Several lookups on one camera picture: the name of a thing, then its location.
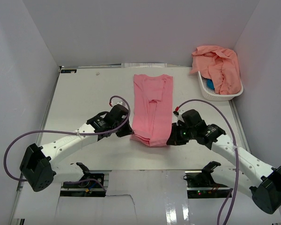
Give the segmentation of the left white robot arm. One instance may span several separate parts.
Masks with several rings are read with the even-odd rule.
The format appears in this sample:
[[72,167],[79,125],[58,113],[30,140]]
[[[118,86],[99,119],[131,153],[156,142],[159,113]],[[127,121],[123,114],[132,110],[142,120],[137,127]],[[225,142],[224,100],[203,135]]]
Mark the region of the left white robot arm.
[[53,182],[85,187],[96,177],[81,162],[63,164],[62,161],[82,148],[112,134],[117,137],[132,135],[129,107],[116,104],[109,112],[101,112],[87,120],[74,135],[66,135],[51,143],[30,145],[22,159],[20,170],[31,188],[39,192]]

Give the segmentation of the pink t shirt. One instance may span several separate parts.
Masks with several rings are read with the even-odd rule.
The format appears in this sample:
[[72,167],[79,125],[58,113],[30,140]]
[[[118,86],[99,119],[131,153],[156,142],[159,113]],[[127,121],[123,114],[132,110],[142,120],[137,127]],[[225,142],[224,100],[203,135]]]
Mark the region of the pink t shirt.
[[171,134],[173,77],[134,75],[134,116],[130,139],[163,147]]

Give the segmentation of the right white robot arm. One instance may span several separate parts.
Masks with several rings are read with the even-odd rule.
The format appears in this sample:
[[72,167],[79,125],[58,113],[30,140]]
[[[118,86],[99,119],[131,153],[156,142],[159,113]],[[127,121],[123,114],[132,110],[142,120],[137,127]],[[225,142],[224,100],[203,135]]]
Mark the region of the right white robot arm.
[[186,145],[190,140],[224,157],[239,169],[238,191],[250,197],[267,214],[281,206],[281,166],[275,168],[233,144],[232,139],[216,124],[207,125],[194,110],[176,109],[177,122],[172,124],[167,145]]

